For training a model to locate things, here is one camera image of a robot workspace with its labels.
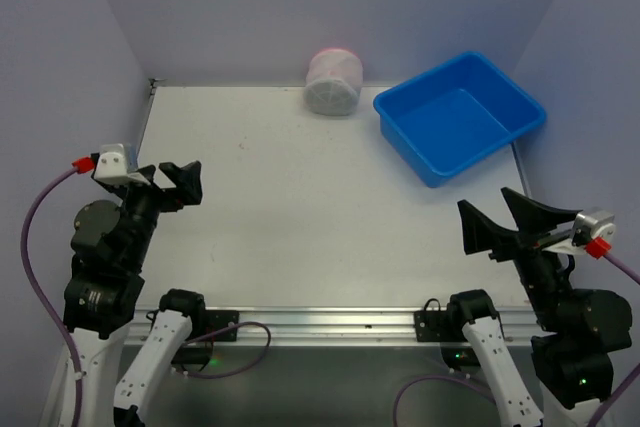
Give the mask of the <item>white mesh laundry bag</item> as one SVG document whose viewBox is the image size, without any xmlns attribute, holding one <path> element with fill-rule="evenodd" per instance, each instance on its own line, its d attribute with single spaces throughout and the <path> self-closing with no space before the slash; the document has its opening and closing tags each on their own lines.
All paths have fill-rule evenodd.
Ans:
<svg viewBox="0 0 640 427">
<path fill-rule="evenodd" d="M 340 48 L 318 52 L 310 61 L 303 100 L 313 113 L 342 117 L 357 108 L 363 86 L 363 65 L 354 53 Z"/>
</svg>

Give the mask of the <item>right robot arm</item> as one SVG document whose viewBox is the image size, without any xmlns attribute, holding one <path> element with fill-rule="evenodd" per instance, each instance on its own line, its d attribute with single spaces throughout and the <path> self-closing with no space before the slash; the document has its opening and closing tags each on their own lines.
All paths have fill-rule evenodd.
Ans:
<svg viewBox="0 0 640 427">
<path fill-rule="evenodd" d="M 543 404 L 530 398 L 485 291 L 451 296 L 447 314 L 479 360 L 502 425 L 595 426 L 639 375 L 634 369 L 613 384 L 610 355 L 632 345 L 632 309 L 613 291 L 572 286 L 570 275 L 578 255 L 618 262 L 610 254 L 615 217 L 600 208 L 547 206 L 507 187 L 501 193 L 516 227 L 502 227 L 461 200 L 463 248 L 514 264 L 543 331 L 531 339 Z"/>
</svg>

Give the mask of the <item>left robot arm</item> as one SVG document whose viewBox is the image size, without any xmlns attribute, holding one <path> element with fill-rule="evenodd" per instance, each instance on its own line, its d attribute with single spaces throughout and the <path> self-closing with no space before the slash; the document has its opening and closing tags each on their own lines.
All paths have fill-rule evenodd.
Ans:
<svg viewBox="0 0 640 427">
<path fill-rule="evenodd" d="M 183 343 L 204 330 L 201 294 L 171 289 L 134 361 L 120 375 L 121 355 L 144 280 L 142 266 L 158 219 L 200 204 L 198 161 L 163 162 L 101 186 L 119 203 L 94 201 L 75 217 L 72 275 L 58 323 L 69 352 L 61 426 L 142 426 L 151 400 Z"/>
</svg>

